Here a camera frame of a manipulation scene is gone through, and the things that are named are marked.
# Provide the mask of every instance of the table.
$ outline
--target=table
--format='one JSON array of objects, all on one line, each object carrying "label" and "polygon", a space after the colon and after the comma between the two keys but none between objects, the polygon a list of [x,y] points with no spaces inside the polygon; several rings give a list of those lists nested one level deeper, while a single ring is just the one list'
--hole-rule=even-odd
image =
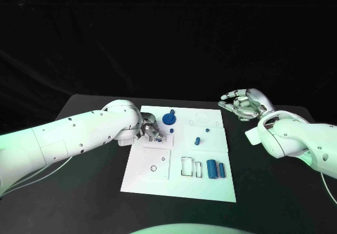
[{"label": "table", "polygon": [[[99,110],[115,99],[142,105],[219,109],[214,102],[73,95],[56,119]],[[312,118],[305,108],[276,106]],[[335,205],[320,173],[291,157],[275,159],[252,146],[245,131],[256,125],[222,109],[236,203],[119,191],[131,146],[117,141],[72,158],[45,180],[0,202],[0,231],[124,234],[170,223],[226,226],[252,233],[335,232]],[[331,192],[337,181],[325,177]]]}]

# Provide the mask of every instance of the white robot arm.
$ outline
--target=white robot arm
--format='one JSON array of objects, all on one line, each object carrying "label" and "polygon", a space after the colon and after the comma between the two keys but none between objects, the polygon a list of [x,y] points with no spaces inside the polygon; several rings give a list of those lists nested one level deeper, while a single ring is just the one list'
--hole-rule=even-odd
[{"label": "white robot arm", "polygon": [[233,104],[219,101],[240,121],[259,118],[258,126],[246,131],[252,145],[262,143],[275,157],[299,158],[318,172],[337,178],[337,126],[310,124],[287,111],[275,111],[271,101],[256,89],[236,90],[222,100],[236,97]]},{"label": "white robot arm", "polygon": [[164,140],[154,115],[132,102],[112,101],[102,110],[63,118],[0,136],[0,196],[29,173],[82,154],[112,139],[130,145],[142,135]]}]

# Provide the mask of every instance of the white cable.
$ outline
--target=white cable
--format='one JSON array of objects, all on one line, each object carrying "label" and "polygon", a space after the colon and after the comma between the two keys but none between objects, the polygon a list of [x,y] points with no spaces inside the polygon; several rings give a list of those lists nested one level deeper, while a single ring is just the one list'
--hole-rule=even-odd
[{"label": "white cable", "polygon": [[72,157],[70,157],[70,158],[66,160],[66,162],[59,166],[59,168],[58,168],[52,173],[49,173],[45,177],[42,177],[42,178],[37,179],[36,181],[33,181],[33,182],[24,184],[23,186],[20,186],[20,187],[11,189],[11,190],[10,190],[9,192],[6,192],[1,196],[4,196],[6,194],[9,194],[11,191],[14,191],[14,190],[23,188],[24,186],[33,184],[34,182],[39,182],[42,179],[45,179],[50,174],[53,174],[53,173],[62,168],[62,166],[69,162],[70,159],[72,159]]},{"label": "white cable", "polygon": [[333,195],[331,195],[331,193],[330,193],[330,190],[328,190],[328,186],[327,186],[327,183],[325,183],[325,179],[324,179],[323,173],[321,173],[321,179],[323,179],[323,183],[324,183],[324,185],[325,185],[325,189],[327,189],[327,191],[328,191],[330,197],[331,197],[331,199],[334,200],[334,202],[335,202],[335,204],[337,204],[337,201],[335,201],[335,199],[334,199],[334,197],[333,197]]},{"label": "white cable", "polygon": [[24,178],[23,180],[20,180],[19,182],[16,182],[10,188],[13,188],[14,186],[17,186],[22,182],[27,181],[30,178],[33,178],[40,172],[45,171],[45,169],[47,168],[49,166],[45,166],[30,177]]}]

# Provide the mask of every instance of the black curtain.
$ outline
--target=black curtain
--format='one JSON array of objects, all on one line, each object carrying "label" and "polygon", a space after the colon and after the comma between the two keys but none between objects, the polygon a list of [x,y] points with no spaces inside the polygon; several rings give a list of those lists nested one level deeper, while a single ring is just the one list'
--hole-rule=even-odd
[{"label": "black curtain", "polygon": [[337,123],[337,9],[203,3],[0,5],[0,131],[53,121],[72,94],[217,101],[256,88]]}]

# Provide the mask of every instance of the blue object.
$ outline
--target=blue object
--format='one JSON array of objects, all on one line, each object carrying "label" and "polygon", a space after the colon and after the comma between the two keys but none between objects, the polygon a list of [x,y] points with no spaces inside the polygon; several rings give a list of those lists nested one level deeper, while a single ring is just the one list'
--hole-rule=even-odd
[{"label": "blue object", "polygon": [[219,163],[219,169],[220,169],[220,177],[225,178],[225,169],[223,169],[223,163]]},{"label": "blue object", "polygon": [[206,161],[206,163],[207,163],[209,178],[216,179],[217,178],[216,161],[210,159]]},{"label": "blue object", "polygon": [[163,123],[166,125],[173,125],[176,123],[174,110],[171,110],[168,114],[164,114],[164,116],[163,116]]},{"label": "blue object", "polygon": [[199,144],[200,144],[200,138],[197,137],[197,138],[196,138],[194,145],[199,145]]}]

